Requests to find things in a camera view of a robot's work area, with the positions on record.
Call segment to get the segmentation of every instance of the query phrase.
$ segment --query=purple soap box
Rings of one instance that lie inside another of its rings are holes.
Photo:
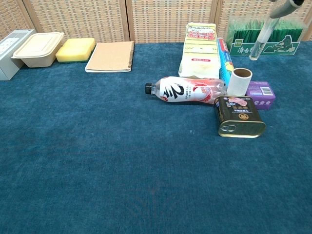
[[[268,110],[275,100],[275,95],[266,81],[250,81],[246,96],[253,98],[258,110]]]

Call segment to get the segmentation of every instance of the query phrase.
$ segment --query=notebook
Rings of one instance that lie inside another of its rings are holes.
[[[134,41],[98,43],[90,57],[86,72],[130,72]]]

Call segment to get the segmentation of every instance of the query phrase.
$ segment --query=white box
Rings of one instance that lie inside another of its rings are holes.
[[[0,80],[10,80],[24,65],[22,60],[11,57],[35,32],[34,29],[14,30],[0,41]]]

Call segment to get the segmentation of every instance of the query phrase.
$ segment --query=yellow package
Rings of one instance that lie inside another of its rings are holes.
[[[179,68],[181,77],[219,78],[221,67],[214,23],[188,23]]]

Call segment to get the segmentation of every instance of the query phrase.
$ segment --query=spam can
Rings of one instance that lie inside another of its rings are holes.
[[[265,130],[251,97],[219,96],[214,101],[214,110],[222,137],[254,138]]]

